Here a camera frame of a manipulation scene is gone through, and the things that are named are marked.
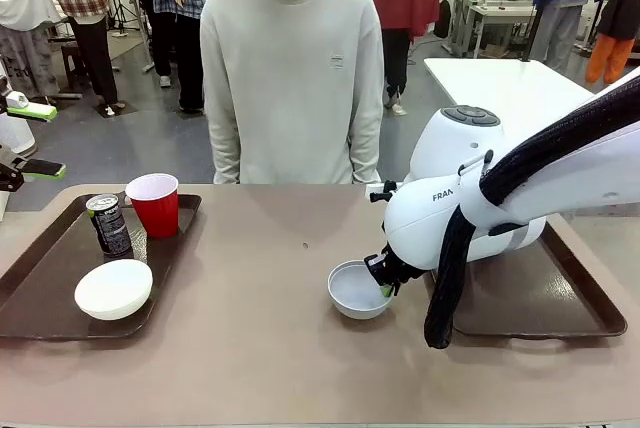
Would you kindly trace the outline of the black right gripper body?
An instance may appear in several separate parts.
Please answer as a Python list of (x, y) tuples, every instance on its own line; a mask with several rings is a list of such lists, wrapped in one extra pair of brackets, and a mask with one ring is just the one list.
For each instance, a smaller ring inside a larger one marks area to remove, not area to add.
[(379, 285), (405, 284), (420, 278), (425, 273), (425, 270), (402, 261), (389, 245), (386, 245), (380, 254), (365, 257), (364, 263)]

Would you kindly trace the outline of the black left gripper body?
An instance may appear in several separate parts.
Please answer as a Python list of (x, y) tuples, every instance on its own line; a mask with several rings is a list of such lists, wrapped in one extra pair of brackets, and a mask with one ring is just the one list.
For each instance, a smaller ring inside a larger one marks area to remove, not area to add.
[(16, 192), (24, 183), (20, 167), (24, 159), (14, 153), (9, 147), (1, 146), (0, 155), (0, 190), (2, 192)]

